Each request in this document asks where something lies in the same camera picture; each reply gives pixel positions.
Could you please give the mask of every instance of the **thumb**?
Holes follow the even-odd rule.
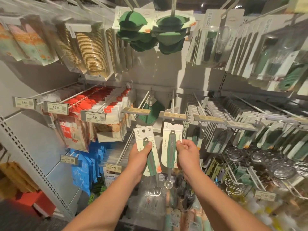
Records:
[[[176,142],[176,149],[178,150],[178,152],[185,150],[185,147],[183,146],[183,144],[179,140]]]
[[[145,147],[140,151],[140,153],[148,155],[152,150],[152,142],[149,142]]]

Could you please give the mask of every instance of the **forearm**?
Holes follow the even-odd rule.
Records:
[[[214,230],[270,230],[222,192],[202,171],[193,172],[189,180]]]
[[[135,186],[136,179],[126,168],[64,231],[114,230]]]

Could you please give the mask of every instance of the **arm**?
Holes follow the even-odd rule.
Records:
[[[214,230],[270,231],[253,214],[222,192],[199,166],[199,151],[190,140],[177,141],[180,166]]]
[[[111,231],[114,230],[125,204],[134,187],[140,182],[147,163],[147,156],[152,149],[150,142],[138,152],[134,144],[126,169],[91,205],[76,216],[63,231]]]

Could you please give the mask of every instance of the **hand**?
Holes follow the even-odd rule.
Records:
[[[190,183],[195,172],[201,170],[199,161],[199,150],[191,140],[182,140],[176,142],[178,151],[178,160],[180,167],[184,171],[184,178]]]
[[[140,182],[142,173],[147,164],[148,154],[152,150],[152,142],[150,141],[143,150],[138,151],[137,144],[133,145],[128,157],[127,169],[136,179],[135,183]]]

